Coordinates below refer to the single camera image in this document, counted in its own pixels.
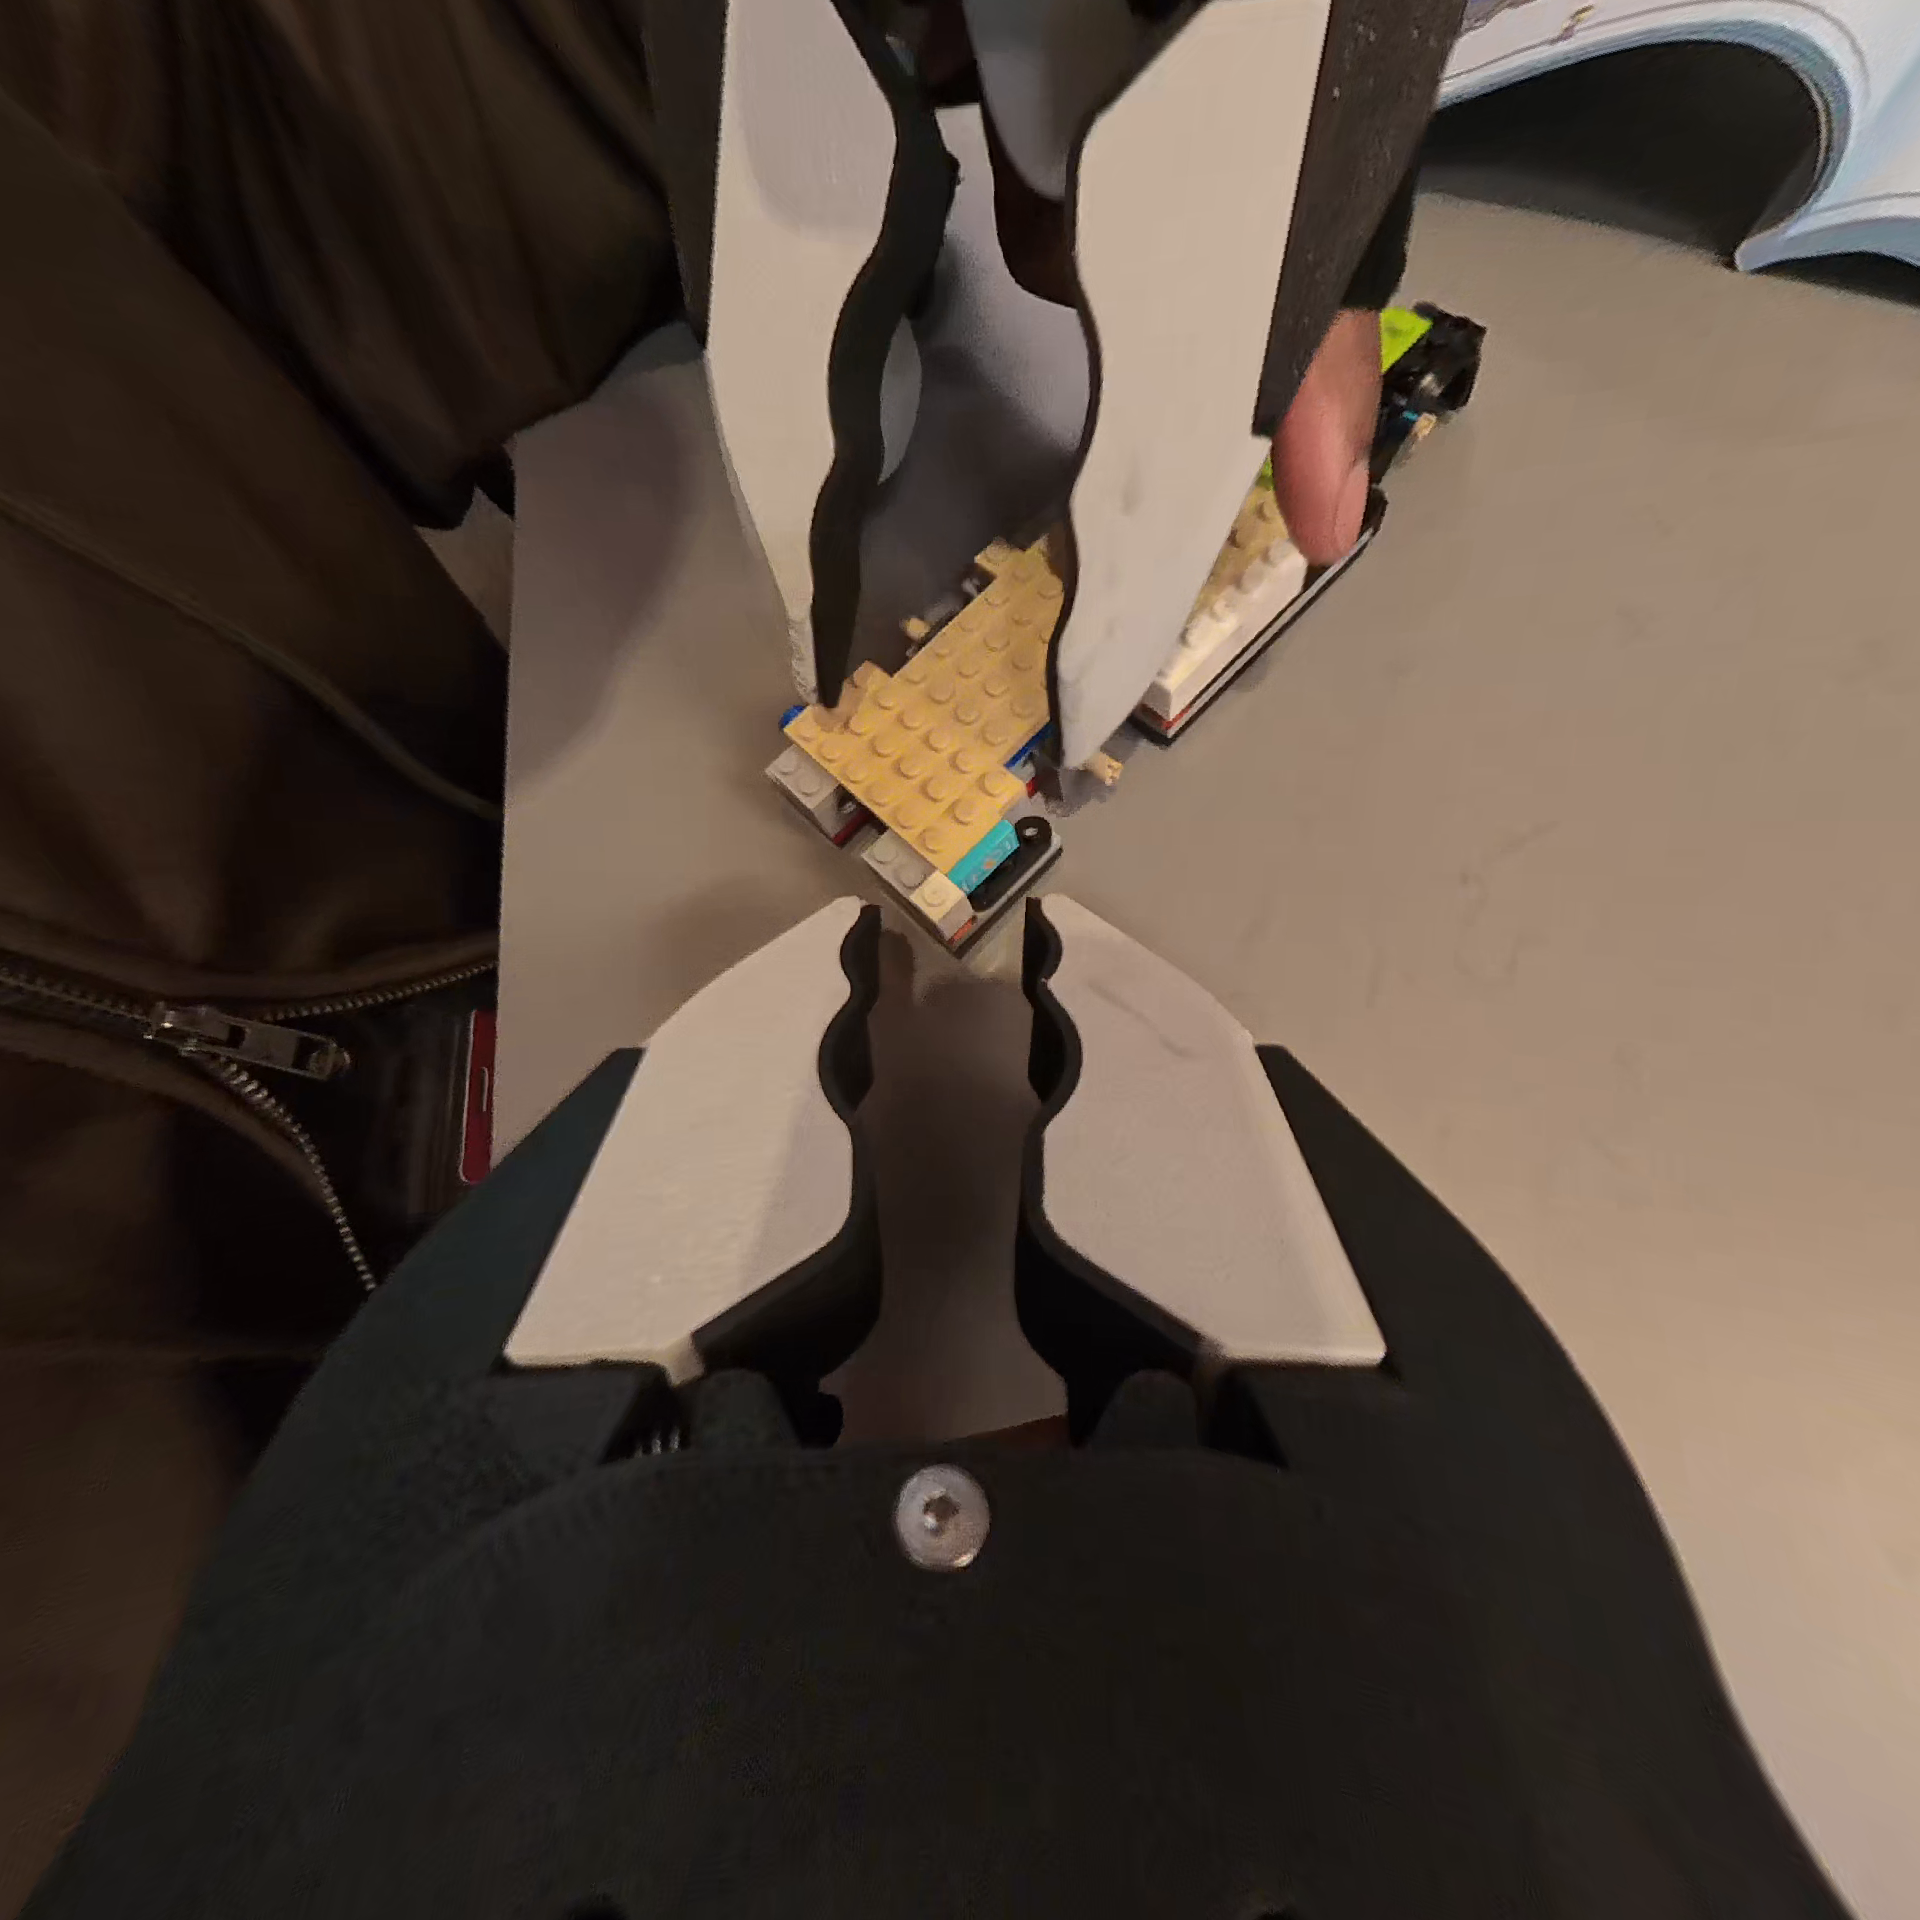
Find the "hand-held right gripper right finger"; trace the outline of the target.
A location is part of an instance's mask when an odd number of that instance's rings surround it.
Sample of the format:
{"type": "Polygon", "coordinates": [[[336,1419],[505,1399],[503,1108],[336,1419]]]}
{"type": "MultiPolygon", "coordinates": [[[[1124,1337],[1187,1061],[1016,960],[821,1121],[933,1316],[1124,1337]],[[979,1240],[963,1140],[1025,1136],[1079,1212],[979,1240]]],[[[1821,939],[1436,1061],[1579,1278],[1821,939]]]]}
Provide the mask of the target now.
{"type": "Polygon", "coordinates": [[[1027,904],[1021,982],[1040,1108],[1017,1319],[1072,1435],[1132,1375],[1210,1404],[1239,1368],[1378,1368],[1385,1335],[1242,1019],[1069,896],[1027,904]]]}

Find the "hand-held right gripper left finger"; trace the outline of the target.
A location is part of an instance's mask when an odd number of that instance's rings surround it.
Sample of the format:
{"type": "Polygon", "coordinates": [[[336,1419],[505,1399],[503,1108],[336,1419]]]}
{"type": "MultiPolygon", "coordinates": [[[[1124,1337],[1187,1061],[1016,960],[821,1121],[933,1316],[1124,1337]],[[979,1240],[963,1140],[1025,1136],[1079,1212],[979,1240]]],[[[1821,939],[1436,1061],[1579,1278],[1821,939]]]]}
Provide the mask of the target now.
{"type": "Polygon", "coordinates": [[[881,909],[836,899],[695,992],[632,1079],[508,1339],[520,1374],[747,1372],[801,1438],[874,1329],[882,1260],[855,1115],[874,1088],[881,909]]]}

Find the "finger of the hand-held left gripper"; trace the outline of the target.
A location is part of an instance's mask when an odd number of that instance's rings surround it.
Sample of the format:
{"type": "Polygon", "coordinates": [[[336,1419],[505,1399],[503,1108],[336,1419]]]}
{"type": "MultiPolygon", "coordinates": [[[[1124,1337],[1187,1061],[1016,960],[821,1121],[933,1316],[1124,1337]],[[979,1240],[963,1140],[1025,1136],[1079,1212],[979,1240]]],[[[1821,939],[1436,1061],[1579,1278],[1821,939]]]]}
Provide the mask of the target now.
{"type": "Polygon", "coordinates": [[[1396,197],[1463,4],[973,4],[983,105],[1064,204],[1088,335],[1066,758],[1143,700],[1396,197]]]}
{"type": "Polygon", "coordinates": [[[885,469],[885,371],[956,161],[863,4],[728,6],[705,359],[801,696],[836,704],[885,469]]]}

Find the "tan and white toy brick model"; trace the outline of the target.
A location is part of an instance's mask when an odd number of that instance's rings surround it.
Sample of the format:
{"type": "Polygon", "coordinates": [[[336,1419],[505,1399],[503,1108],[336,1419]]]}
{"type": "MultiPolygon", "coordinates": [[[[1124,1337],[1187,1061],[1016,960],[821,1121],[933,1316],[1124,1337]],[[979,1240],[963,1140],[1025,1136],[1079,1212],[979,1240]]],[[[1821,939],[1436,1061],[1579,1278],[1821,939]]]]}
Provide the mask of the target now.
{"type": "MultiPolygon", "coordinates": [[[[1208,585],[1129,715],[1168,745],[1236,683],[1378,534],[1371,486],[1355,549],[1312,567],[1290,540],[1264,470],[1239,505],[1208,585]]],[[[993,967],[1001,933],[1064,860],[1064,816],[1121,780],[1119,748],[1061,758],[1049,705],[1066,577],[1057,526],[993,541],[957,592],[904,623],[896,667],[860,665],[835,704],[795,705],[765,777],[885,900],[963,965],[993,967]]]]}

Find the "person's left hand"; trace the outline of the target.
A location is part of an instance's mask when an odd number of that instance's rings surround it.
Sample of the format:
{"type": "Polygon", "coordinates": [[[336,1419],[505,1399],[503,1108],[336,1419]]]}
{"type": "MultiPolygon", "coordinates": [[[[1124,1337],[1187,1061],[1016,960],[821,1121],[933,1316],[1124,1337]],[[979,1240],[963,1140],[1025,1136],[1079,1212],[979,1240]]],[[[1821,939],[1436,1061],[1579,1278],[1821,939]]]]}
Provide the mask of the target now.
{"type": "Polygon", "coordinates": [[[1418,179],[1418,169],[1403,175],[1273,438],[1281,513],[1312,567],[1353,550],[1370,505],[1383,396],[1380,316],[1405,270],[1418,179]]]}

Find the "green and black toy brick piece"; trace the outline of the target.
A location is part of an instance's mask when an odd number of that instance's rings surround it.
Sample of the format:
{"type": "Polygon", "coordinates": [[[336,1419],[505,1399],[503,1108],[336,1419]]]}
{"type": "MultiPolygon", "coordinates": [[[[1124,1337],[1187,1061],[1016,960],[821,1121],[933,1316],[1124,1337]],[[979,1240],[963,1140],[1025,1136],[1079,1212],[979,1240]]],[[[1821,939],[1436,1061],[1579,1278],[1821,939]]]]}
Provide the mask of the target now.
{"type": "Polygon", "coordinates": [[[1485,326],[1442,307],[1387,307],[1380,320],[1383,390],[1371,446],[1371,484],[1469,399],[1485,326]]]}

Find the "black item with red label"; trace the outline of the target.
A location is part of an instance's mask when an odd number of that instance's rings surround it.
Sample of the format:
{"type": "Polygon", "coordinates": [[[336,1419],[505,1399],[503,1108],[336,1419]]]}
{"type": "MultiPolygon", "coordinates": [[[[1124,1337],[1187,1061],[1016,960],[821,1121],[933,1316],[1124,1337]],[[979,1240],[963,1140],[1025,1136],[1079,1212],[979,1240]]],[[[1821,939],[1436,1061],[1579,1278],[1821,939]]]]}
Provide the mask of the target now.
{"type": "Polygon", "coordinates": [[[483,973],[352,1016],[352,1166],[378,1214],[436,1216],[465,1188],[473,1051],[495,1013],[483,973]]]}

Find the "dark brown zip jacket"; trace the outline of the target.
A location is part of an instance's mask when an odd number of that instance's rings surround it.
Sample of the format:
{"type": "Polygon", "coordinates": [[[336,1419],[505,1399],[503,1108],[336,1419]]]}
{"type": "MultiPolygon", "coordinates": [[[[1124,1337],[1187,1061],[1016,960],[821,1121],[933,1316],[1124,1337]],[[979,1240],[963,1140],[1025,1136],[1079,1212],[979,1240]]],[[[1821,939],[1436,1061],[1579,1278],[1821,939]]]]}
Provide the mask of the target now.
{"type": "Polygon", "coordinates": [[[508,654],[421,529],[682,307],[653,11],[4,4],[4,1348],[290,1353],[426,1223],[348,1029],[495,969],[508,654]]]}

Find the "open instruction booklet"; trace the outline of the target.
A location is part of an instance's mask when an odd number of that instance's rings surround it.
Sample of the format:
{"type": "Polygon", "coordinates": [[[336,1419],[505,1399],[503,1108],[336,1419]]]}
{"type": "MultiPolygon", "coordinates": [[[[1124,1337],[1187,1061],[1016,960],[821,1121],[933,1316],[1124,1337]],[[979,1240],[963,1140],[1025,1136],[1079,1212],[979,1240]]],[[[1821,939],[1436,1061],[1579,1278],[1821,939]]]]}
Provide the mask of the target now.
{"type": "Polygon", "coordinates": [[[1425,161],[1743,271],[1914,270],[1917,4],[1474,3],[1425,161]]]}

